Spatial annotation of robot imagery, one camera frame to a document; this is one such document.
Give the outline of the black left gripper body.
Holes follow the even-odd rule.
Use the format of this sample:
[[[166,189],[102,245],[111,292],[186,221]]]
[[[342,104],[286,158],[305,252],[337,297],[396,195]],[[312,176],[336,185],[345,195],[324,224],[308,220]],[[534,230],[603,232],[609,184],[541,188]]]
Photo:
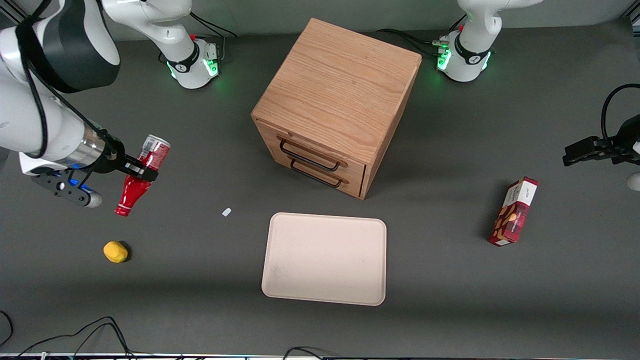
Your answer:
[[[633,116],[622,123],[614,136],[608,137],[610,141],[610,153],[608,157],[613,165],[623,162],[640,165],[639,148],[640,141],[640,115]]]

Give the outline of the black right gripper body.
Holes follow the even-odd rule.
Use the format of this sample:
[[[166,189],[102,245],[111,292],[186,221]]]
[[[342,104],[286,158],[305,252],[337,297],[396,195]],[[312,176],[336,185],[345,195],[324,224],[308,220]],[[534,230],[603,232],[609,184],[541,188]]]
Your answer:
[[[99,131],[99,137],[104,142],[104,149],[100,157],[93,164],[93,172],[107,174],[119,170],[125,161],[125,146],[122,141],[107,131]]]

